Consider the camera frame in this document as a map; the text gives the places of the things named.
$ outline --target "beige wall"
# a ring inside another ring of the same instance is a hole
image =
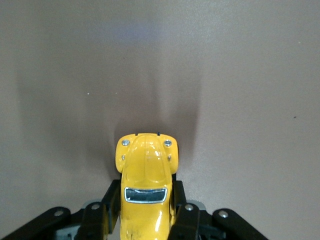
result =
[[[101,198],[162,132],[208,212],[320,236],[320,1],[0,1],[0,238]]]

